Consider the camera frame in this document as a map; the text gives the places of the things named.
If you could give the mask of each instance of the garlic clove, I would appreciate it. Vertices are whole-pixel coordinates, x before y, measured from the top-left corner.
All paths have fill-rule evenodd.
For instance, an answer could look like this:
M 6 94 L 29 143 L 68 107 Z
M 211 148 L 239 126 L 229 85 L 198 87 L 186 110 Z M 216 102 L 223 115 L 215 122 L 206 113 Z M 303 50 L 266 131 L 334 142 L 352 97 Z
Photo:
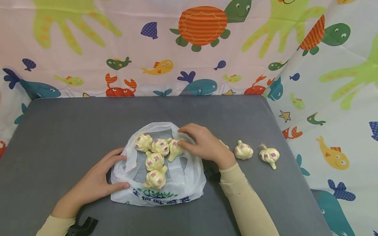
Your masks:
M 235 148 L 235 156 L 239 159 L 245 160 L 251 158 L 253 155 L 253 149 L 248 144 L 243 143 L 241 140 L 237 142 Z
M 260 151 L 259 156 L 261 160 L 270 164 L 272 169 L 276 169 L 275 162 L 280 158 L 280 153 L 275 148 L 267 148 L 265 144 L 261 144 L 263 150 Z
M 148 134 L 140 134 L 135 141 L 135 148 L 138 151 L 147 152 L 151 148 L 152 138 Z
M 164 157 L 160 153 L 146 152 L 146 169 L 148 171 L 161 170 L 164 165 Z
M 169 153 L 169 142 L 172 139 L 155 139 L 151 145 L 151 152 L 160 153 L 162 156 L 166 156 Z
M 153 170 L 147 173 L 146 182 L 143 184 L 145 188 L 162 189 L 166 184 L 166 173 L 168 167 L 163 166 L 161 170 Z
M 179 140 L 176 140 L 176 139 L 172 139 L 170 142 L 169 142 L 169 157 L 168 157 L 168 161 L 169 162 L 173 162 L 173 160 L 183 154 L 185 152 L 185 149 L 183 149 L 182 147 L 180 147 L 178 145 L 178 141 Z

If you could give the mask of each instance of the beige sleeve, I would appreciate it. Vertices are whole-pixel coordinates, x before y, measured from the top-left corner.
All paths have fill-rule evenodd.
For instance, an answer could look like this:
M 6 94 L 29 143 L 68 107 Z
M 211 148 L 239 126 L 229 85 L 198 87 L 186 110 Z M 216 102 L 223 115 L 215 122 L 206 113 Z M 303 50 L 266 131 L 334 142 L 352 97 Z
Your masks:
M 65 236 L 68 229 L 74 224 L 75 218 L 62 219 L 49 216 L 36 236 Z
M 230 201 L 242 236 L 278 236 L 264 204 L 249 184 L 238 163 L 220 170 L 220 185 Z

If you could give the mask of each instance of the yellow octopus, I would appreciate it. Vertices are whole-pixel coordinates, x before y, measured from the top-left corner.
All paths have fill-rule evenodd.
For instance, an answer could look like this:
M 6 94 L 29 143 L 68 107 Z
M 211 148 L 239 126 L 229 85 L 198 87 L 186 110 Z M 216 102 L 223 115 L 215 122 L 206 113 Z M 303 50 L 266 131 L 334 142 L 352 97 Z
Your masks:
M 242 51 L 247 51 L 257 40 L 268 34 L 264 44 L 260 48 L 259 57 L 263 58 L 276 34 L 280 32 L 279 53 L 286 48 L 287 37 L 293 28 L 296 30 L 297 42 L 302 43 L 305 38 L 305 22 L 309 18 L 319 18 L 325 11 L 322 6 L 307 9 L 310 0 L 293 1 L 284 4 L 279 0 L 270 0 L 271 13 L 269 20 L 253 33 L 242 46 Z
M 343 110 L 349 110 L 353 97 L 361 88 L 373 82 L 378 88 L 378 34 L 373 40 L 372 49 L 365 62 L 357 66 L 337 69 L 323 74 L 319 78 L 319 81 L 321 83 L 327 83 L 345 77 L 353 77 L 354 79 L 334 92 L 332 95 L 332 101 L 336 101 L 346 95 L 346 97 L 341 102 L 340 107 Z M 361 84 L 363 84 L 363 86 L 356 89 L 356 87 Z
M 96 42 L 98 45 L 105 47 L 104 41 L 82 18 L 82 15 L 88 15 L 97 20 L 106 29 L 116 36 L 122 36 L 121 31 L 97 9 L 94 0 L 33 0 L 37 13 L 34 19 L 34 36 L 38 43 L 44 48 L 50 48 L 51 36 L 50 28 L 56 22 L 62 31 L 63 37 L 67 44 L 77 54 L 82 55 L 83 51 L 70 30 L 67 20 L 70 20 L 86 36 Z

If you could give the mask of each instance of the right hand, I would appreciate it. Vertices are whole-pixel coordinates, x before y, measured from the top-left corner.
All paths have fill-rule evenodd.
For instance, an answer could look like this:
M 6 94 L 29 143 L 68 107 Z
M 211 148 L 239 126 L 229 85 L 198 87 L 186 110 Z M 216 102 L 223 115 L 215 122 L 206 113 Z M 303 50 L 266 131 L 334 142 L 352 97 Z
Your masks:
M 234 154 L 226 148 L 206 127 L 197 124 L 187 124 L 178 132 L 190 134 L 195 138 L 195 145 L 179 141 L 178 145 L 190 153 L 214 161 L 219 169 L 225 170 L 236 164 Z

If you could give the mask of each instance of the gray table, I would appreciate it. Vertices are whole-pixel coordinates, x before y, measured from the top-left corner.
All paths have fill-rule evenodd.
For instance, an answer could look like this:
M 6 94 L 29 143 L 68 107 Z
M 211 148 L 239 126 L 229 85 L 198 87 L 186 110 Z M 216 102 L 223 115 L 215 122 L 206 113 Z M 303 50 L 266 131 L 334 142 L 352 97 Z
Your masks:
M 39 99 L 31 102 L 0 160 L 0 234 L 35 235 L 56 202 L 108 151 L 151 122 L 208 127 L 235 148 L 254 149 L 239 165 L 268 209 L 281 236 L 331 235 L 295 158 L 262 96 Z M 277 170 L 258 158 L 261 142 L 279 150 Z M 164 207 L 115 203 L 110 197 L 79 214 L 103 235 L 239 235 L 219 184 L 208 181 L 195 201 Z M 165 225 L 150 221 L 162 214 Z

